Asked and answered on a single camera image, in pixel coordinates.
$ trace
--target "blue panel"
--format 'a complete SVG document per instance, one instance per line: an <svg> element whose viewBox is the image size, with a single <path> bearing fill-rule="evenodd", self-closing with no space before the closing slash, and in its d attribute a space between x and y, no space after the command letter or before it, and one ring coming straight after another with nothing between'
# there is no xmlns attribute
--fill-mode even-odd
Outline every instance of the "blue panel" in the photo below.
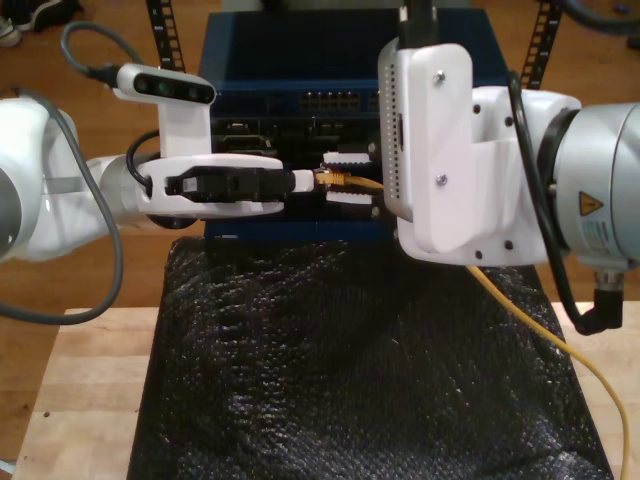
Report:
<svg viewBox="0 0 640 480"><path fill-rule="evenodd" d="M316 10L265 15L209 16L200 75L219 92L217 118L310 116L375 118L377 59L397 37L397 10ZM473 60L474 86L505 85L507 67L483 10L439 9L440 40L464 46ZM351 92L357 108L310 113L304 97ZM260 241L382 241L390 234L374 221L209 222L207 237Z"/></svg>

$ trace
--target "shoe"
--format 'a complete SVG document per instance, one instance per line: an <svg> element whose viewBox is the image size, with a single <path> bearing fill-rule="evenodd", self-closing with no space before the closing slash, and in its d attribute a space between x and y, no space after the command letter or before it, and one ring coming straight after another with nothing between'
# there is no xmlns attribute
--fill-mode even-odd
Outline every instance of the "shoe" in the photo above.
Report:
<svg viewBox="0 0 640 480"><path fill-rule="evenodd" d="M13 26L26 32L41 32L52 25L69 23L73 15L83 11L78 0L3 0L4 14Z"/></svg>
<svg viewBox="0 0 640 480"><path fill-rule="evenodd" d="M2 12L19 32L31 30L31 12L27 0L3 0Z"/></svg>
<svg viewBox="0 0 640 480"><path fill-rule="evenodd" d="M11 20L0 17L0 47L15 47L22 40L22 34L16 30Z"/></svg>
<svg viewBox="0 0 640 480"><path fill-rule="evenodd" d="M31 29L41 32L52 25L69 23L76 12L84 12L78 0L34 0L31 5Z"/></svg>

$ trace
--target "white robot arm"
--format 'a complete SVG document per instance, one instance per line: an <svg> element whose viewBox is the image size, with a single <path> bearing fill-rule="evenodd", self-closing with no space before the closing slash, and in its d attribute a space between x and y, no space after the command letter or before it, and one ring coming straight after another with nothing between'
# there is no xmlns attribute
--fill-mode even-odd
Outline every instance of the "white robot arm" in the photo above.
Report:
<svg viewBox="0 0 640 480"><path fill-rule="evenodd" d="M271 214L284 196L321 183L318 172L288 172L277 159L212 153L216 91L201 78L136 64L98 73L117 97L158 105L160 158L136 166L132 148L88 162L121 226ZM619 326L622 274L640 258L640 109L580 110L551 92L473 89L459 45L393 41L380 54L379 83L384 203L404 251L456 265L550 261L562 294L559 252L573 250L598 268L604 303L616 305L608 328ZM0 101L0 258L45 260L110 231L50 114L28 96Z"/></svg>

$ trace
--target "warning label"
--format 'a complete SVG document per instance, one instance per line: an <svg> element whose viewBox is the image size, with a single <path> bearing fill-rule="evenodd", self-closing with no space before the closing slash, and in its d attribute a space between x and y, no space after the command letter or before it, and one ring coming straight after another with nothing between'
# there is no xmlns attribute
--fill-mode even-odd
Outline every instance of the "warning label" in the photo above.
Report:
<svg viewBox="0 0 640 480"><path fill-rule="evenodd" d="M593 212L600 210L604 207L604 203L600 200L593 198L588 193L580 192L580 216L586 217Z"/></svg>

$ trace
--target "wooden table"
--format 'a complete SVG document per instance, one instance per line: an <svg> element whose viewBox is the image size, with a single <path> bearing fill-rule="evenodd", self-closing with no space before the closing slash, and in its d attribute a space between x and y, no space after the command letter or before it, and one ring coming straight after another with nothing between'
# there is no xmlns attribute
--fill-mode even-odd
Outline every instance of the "wooden table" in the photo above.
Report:
<svg viewBox="0 0 640 480"><path fill-rule="evenodd" d="M593 337L575 333L562 308L554 308L567 341L594 361L623 399L632 429L629 479L640 478L640 302L625 304L621 330ZM126 478L157 314L157 308L110 309L87 324L60 328L15 480ZM618 478L618 412L598 380L575 367Z"/></svg>

